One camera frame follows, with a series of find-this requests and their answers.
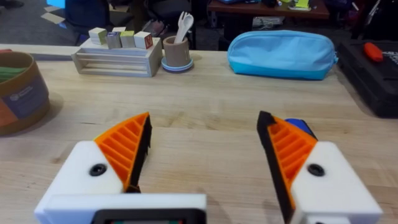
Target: light blue pencil case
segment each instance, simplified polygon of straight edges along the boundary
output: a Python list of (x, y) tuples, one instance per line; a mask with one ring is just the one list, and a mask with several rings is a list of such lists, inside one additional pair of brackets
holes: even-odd
[(239, 74), (322, 80), (337, 58), (332, 41), (323, 35), (276, 30), (237, 36), (228, 61)]

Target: utensil holder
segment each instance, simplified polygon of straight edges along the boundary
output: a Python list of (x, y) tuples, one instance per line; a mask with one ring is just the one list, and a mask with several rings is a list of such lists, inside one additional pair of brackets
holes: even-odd
[(174, 43), (175, 36), (163, 40), (163, 48), (166, 56), (167, 65), (171, 67), (182, 67), (191, 61), (189, 56), (188, 39), (184, 37), (181, 43)]

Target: round box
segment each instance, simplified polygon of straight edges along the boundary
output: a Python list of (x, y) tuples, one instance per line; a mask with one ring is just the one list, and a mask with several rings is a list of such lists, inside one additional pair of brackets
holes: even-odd
[(49, 91), (33, 57), (22, 52), (0, 53), (0, 67), (26, 68), (0, 83), (0, 135), (28, 128), (50, 108)]

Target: toy block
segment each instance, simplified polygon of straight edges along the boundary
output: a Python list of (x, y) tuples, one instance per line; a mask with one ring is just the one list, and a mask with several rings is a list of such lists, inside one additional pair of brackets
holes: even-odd
[(106, 36), (106, 42), (108, 43), (109, 49), (121, 48), (120, 32), (109, 32)]
[(148, 49), (153, 45), (152, 35), (148, 32), (138, 32), (134, 35), (134, 41), (136, 43), (136, 47), (141, 49)]
[(136, 47), (134, 41), (134, 31), (123, 31), (120, 34), (120, 40), (123, 48)]
[(126, 27), (115, 27), (112, 32), (123, 32), (126, 31)]
[(106, 43), (106, 34), (106, 29), (98, 27), (88, 31), (88, 35), (90, 36), (92, 43), (99, 45), (103, 45)]

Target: black toolbox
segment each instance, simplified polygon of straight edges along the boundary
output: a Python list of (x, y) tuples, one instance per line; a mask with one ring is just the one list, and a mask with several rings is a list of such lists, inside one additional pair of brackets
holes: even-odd
[[(382, 62), (365, 55), (366, 42), (383, 51)], [(398, 42), (350, 40), (337, 51), (342, 72), (373, 112), (382, 118), (398, 118)]]

